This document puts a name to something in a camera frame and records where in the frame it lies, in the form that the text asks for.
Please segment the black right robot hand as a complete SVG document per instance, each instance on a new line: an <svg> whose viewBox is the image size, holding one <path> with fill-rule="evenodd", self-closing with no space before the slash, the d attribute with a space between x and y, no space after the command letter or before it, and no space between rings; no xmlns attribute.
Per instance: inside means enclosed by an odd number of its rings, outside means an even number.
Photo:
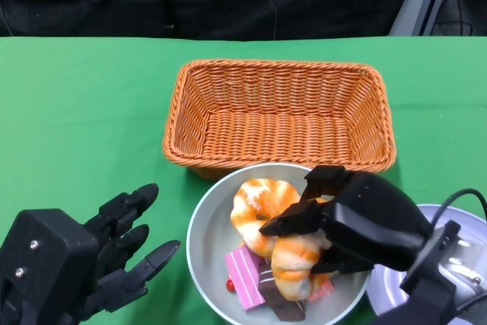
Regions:
<svg viewBox="0 0 487 325"><path fill-rule="evenodd" d="M332 246L322 251L313 274L362 272L377 264L404 272L431 236L419 207L376 174L317 166L305 180L300 201L259 231L287 237L322 230Z"/></svg>

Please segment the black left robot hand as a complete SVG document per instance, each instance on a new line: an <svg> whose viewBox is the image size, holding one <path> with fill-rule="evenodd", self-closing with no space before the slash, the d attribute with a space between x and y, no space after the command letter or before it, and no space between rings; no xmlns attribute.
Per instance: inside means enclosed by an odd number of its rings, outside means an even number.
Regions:
<svg viewBox="0 0 487 325"><path fill-rule="evenodd" d="M131 270L126 264L149 234L147 224L134 227L134 221L149 209L158 197L156 183L144 185L134 192L121 193L99 208L84 227L100 247L94 274L81 298L63 314L59 324L79 324L101 311L113 313L148 293L151 281L173 258L179 240L167 241L151 251Z"/></svg>

